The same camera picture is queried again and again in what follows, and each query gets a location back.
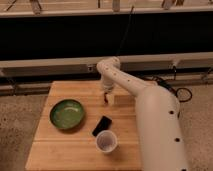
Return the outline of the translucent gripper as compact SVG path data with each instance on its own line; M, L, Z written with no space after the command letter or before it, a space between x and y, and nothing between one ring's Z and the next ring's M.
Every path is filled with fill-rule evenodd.
M105 93L110 93L114 88L114 82L107 77L101 78L101 84L102 89ZM110 106L113 106L115 104L115 96L113 94L107 94L107 100Z

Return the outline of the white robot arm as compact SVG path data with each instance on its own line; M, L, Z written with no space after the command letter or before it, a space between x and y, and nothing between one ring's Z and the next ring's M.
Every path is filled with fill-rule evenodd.
M115 84L135 98L136 125L143 171L189 171L179 124L180 102L166 88L120 70L117 57L97 63L102 89Z

